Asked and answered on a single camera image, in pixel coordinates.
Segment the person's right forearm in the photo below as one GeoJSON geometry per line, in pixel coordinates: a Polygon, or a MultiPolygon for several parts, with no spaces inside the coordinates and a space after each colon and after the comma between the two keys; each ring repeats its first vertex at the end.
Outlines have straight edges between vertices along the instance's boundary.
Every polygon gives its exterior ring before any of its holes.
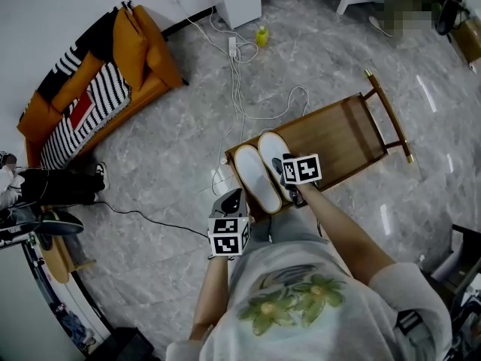
{"type": "Polygon", "coordinates": [[[366,231],[312,184],[297,188],[355,279],[368,285],[374,275],[395,263],[366,231]]]}

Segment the black frame desk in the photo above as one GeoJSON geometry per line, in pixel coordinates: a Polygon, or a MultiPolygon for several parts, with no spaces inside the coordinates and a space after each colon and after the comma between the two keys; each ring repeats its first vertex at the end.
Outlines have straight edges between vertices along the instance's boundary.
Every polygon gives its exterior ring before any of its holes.
{"type": "Polygon", "coordinates": [[[460,246],[427,279],[454,317],[461,310],[468,287],[481,275],[481,232],[455,224],[452,232],[462,236],[460,246]]]}

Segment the person's white printed shirt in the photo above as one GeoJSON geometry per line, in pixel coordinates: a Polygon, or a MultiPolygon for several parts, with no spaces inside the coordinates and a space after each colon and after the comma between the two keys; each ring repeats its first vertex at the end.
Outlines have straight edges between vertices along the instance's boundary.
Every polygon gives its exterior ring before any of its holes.
{"type": "Polygon", "coordinates": [[[395,263],[367,284],[325,242],[268,244],[243,256],[225,314],[167,361],[443,361],[446,306],[417,265],[395,263]]]}

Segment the black throw with white stripes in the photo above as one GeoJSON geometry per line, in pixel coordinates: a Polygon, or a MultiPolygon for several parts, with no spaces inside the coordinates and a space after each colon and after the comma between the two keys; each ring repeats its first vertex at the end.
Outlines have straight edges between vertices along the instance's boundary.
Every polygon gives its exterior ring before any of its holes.
{"type": "Polygon", "coordinates": [[[117,13],[118,9],[114,8],[89,27],[62,54],[59,61],[42,80],[38,93],[41,98],[47,100],[48,105],[68,79],[79,70],[88,53],[101,61],[109,62],[113,59],[113,25],[117,13]]]}

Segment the person's left forearm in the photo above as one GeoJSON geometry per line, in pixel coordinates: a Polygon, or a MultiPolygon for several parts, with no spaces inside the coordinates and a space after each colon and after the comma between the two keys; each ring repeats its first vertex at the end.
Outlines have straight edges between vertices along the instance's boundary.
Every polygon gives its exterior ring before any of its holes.
{"type": "Polygon", "coordinates": [[[215,327],[228,304],[228,258],[215,256],[209,261],[195,307],[189,340],[202,340],[215,327]]]}

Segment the orange sofa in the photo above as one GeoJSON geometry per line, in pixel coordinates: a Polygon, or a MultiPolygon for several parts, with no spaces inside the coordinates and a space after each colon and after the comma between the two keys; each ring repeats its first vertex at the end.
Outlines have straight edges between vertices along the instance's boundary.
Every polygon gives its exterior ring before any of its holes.
{"type": "MultiPolygon", "coordinates": [[[[98,132],[73,160],[91,151],[115,129],[124,124],[125,121],[149,103],[170,89],[175,89],[186,84],[186,81],[175,65],[160,28],[144,7],[134,5],[131,1],[127,1],[122,2],[114,8],[117,8],[118,11],[121,8],[125,8],[133,14],[143,34],[147,38],[148,46],[144,64],[144,81],[138,91],[134,91],[131,88],[129,104],[98,132]]],[[[109,62],[112,62],[117,67],[114,59],[109,62]]],[[[74,73],[72,78],[68,79],[49,105],[46,99],[41,98],[41,95],[38,93],[38,88],[34,91],[17,125],[19,132],[25,138],[26,161],[29,166],[41,167],[40,155],[42,147],[62,119],[63,111],[75,98],[82,95],[89,85],[89,82],[96,76],[101,67],[109,62],[101,61],[88,53],[79,70],[74,73]]]]}

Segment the person's grey trousers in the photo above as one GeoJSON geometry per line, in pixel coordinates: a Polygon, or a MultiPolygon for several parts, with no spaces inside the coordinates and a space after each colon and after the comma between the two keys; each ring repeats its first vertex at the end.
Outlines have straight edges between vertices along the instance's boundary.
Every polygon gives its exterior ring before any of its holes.
{"type": "Polygon", "coordinates": [[[250,224],[250,239],[242,256],[270,244],[294,241],[312,241],[327,244],[318,230],[311,226],[298,210],[289,209],[271,215],[268,219],[250,224]]]}

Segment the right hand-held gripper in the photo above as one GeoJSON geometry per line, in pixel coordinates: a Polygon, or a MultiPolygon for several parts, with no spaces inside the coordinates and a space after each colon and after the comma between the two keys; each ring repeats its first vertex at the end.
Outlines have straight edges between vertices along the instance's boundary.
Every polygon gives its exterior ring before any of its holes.
{"type": "Polygon", "coordinates": [[[289,192],[289,198],[296,208],[305,206],[305,200],[296,185],[309,184],[322,179],[319,157],[315,154],[294,156],[284,153],[282,160],[274,157],[272,166],[289,192]]]}

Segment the striped blanket with red patch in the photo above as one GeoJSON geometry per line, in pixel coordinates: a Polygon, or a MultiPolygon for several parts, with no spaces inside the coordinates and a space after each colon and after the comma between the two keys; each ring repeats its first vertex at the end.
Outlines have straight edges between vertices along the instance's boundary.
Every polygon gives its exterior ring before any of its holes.
{"type": "Polygon", "coordinates": [[[131,87],[112,63],[104,64],[86,90],[63,111],[42,147],[41,167],[65,168],[130,102],[131,87]]]}

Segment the cardboard box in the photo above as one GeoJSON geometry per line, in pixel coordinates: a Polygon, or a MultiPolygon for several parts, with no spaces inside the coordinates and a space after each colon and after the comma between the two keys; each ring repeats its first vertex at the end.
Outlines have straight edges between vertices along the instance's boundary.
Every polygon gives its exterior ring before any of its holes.
{"type": "Polygon", "coordinates": [[[450,37],[467,64],[481,59],[481,20],[478,17],[464,20],[451,30],[450,37]]]}

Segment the wooden shelf cart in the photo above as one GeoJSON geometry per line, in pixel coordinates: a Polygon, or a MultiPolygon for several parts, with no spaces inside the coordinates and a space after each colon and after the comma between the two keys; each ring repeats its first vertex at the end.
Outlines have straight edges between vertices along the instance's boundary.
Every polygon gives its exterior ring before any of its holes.
{"type": "Polygon", "coordinates": [[[365,74],[372,89],[327,105],[271,132],[283,139],[293,153],[316,153],[320,160],[320,189],[327,190],[402,147],[408,162],[413,154],[383,88],[371,70],[365,74]],[[398,136],[387,143],[368,109],[368,99],[378,96],[398,136]]]}

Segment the black box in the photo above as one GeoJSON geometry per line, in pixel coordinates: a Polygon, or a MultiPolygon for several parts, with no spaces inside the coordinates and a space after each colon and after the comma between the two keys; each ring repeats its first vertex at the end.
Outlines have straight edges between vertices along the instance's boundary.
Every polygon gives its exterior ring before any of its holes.
{"type": "Polygon", "coordinates": [[[119,327],[86,361],[149,361],[154,347],[137,328],[119,327]]]}

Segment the light wooden stool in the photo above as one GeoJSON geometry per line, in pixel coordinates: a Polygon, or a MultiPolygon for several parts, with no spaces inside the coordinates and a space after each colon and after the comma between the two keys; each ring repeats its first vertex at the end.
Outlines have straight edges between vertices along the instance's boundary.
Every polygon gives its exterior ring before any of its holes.
{"type": "Polygon", "coordinates": [[[94,259],[87,260],[77,264],[73,261],[71,254],[65,244],[62,236],[53,235],[49,249],[45,249],[41,243],[40,236],[37,236],[40,244],[42,258],[47,265],[50,274],[60,284],[66,284],[69,281],[69,275],[96,264],[94,259]]]}

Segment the black office chair seat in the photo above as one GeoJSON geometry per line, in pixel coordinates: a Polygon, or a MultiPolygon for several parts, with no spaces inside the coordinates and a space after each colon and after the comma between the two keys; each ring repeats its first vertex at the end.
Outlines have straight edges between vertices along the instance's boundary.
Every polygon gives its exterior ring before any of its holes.
{"type": "Polygon", "coordinates": [[[80,234],[83,230],[82,223],[44,220],[38,224],[35,232],[42,235],[69,236],[80,234]]]}

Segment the white slipper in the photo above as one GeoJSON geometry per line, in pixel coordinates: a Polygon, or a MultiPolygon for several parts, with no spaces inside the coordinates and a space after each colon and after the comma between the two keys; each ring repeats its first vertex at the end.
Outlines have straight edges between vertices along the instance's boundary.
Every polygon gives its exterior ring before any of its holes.
{"type": "Polygon", "coordinates": [[[258,150],[248,144],[240,146],[234,154],[234,163],[241,181],[260,208],[267,214],[277,213],[281,209],[282,200],[258,150]]]}
{"type": "Polygon", "coordinates": [[[290,153],[285,141],[279,135],[273,132],[267,132],[259,139],[258,151],[263,163],[265,164],[274,188],[280,195],[281,200],[283,201],[285,199],[291,202],[291,199],[289,198],[289,192],[281,184],[280,176],[275,172],[271,162],[274,157],[282,160],[284,153],[290,153]]]}

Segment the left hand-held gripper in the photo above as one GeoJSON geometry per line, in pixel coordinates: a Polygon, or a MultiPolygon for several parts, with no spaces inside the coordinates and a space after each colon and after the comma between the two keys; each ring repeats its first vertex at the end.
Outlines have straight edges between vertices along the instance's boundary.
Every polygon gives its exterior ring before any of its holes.
{"type": "Polygon", "coordinates": [[[237,188],[218,198],[207,221],[212,255],[241,256],[250,239],[245,192],[237,188]]]}

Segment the white desk with black edge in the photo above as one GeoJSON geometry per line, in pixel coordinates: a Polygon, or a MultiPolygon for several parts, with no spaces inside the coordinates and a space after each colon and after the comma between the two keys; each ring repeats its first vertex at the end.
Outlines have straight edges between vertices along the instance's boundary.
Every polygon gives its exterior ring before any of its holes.
{"type": "MultiPolygon", "coordinates": [[[[0,249],[0,359],[3,361],[84,361],[84,354],[71,340],[50,308],[47,293],[35,277],[28,260],[27,244],[0,249]]],[[[40,270],[47,286],[77,316],[86,334],[95,339],[95,350],[110,336],[72,275],[66,284],[57,282],[49,269],[40,270]]]]}

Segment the orange cushion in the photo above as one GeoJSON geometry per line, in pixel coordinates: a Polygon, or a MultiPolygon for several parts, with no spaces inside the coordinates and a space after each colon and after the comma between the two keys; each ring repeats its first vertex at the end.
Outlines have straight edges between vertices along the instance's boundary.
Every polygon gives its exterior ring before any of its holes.
{"type": "Polygon", "coordinates": [[[121,8],[113,26],[113,59],[134,91],[138,91],[144,81],[147,46],[147,38],[133,14],[121,8]]]}

